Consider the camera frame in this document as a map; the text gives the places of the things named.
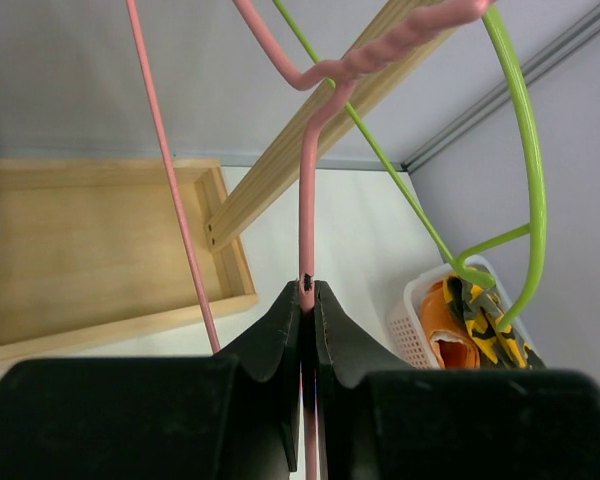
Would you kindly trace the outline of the pink wire hanger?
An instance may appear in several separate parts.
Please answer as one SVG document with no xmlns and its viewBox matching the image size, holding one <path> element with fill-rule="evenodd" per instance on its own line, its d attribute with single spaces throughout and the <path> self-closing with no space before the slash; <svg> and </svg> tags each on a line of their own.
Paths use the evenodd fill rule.
<svg viewBox="0 0 600 480">
<path fill-rule="evenodd" d="M 298 70 L 252 3 L 237 10 L 283 78 L 297 90 L 335 82 L 310 116 L 302 137 L 299 176 L 299 277 L 266 314 L 221 346 L 164 129 L 143 31 L 134 2 L 127 5 L 151 114 L 191 277 L 213 354 L 194 361 L 194 382 L 217 394 L 218 410 L 201 419 L 214 436 L 209 452 L 192 457 L 200 479 L 285 479 L 303 467 L 310 479 L 379 479 L 379 418 L 389 393 L 413 370 L 343 311 L 329 285 L 316 281 L 315 203 L 318 140 L 347 104 L 359 78 L 383 70 L 439 33 L 477 20 L 486 1 L 445 1 L 417 8 L 378 39 Z"/>
</svg>

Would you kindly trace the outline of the camouflage trousers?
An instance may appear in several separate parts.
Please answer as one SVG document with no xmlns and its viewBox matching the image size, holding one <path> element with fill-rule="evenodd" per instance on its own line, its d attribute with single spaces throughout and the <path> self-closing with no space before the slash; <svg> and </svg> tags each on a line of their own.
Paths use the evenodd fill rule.
<svg viewBox="0 0 600 480">
<path fill-rule="evenodd" d="M 452 317 L 478 348 L 482 368 L 545 368 L 543 360 L 513 325 L 503 331 L 497 329 L 505 308 L 496 287 L 484 289 L 451 274 L 442 281 L 442 292 Z"/>
</svg>

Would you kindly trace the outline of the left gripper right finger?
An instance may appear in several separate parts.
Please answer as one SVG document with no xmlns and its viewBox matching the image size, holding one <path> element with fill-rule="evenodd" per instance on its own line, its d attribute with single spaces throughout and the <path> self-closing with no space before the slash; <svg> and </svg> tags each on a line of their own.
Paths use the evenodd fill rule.
<svg viewBox="0 0 600 480">
<path fill-rule="evenodd" d="M 600 387 L 567 370 L 415 369 L 315 285 L 325 479 L 600 479 Z"/>
</svg>

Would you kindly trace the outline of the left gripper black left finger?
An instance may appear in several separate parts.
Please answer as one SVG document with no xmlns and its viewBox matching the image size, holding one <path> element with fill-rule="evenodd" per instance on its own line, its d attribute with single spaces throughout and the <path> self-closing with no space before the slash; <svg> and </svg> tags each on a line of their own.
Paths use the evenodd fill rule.
<svg viewBox="0 0 600 480">
<path fill-rule="evenodd" d="M 0 380 L 0 479 L 286 479 L 299 289 L 209 357 L 44 358 Z"/>
</svg>

